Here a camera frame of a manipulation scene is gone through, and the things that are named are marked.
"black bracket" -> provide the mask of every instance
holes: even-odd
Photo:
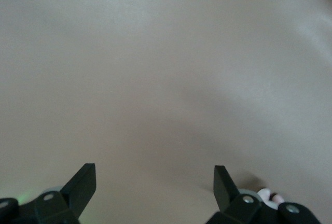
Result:
[[[0,223],[79,224],[95,189],[95,164],[86,163],[59,192],[43,193],[21,206],[14,198],[0,199]]]
[[[300,204],[284,202],[275,210],[254,194],[241,194],[224,166],[214,168],[213,192],[220,211],[206,224],[320,224]]]

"beige surface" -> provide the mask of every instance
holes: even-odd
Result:
[[[95,162],[83,224],[201,224],[223,164],[329,223],[331,1],[1,0],[1,197]]]

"glossy gray surface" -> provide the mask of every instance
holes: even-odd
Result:
[[[0,15],[1,197],[95,162],[83,224],[201,224],[222,164],[329,222],[331,0],[1,0]]]

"table surface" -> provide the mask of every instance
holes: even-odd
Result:
[[[82,224],[201,224],[219,164],[330,220],[331,0],[1,0],[0,16],[0,197],[94,162]]]

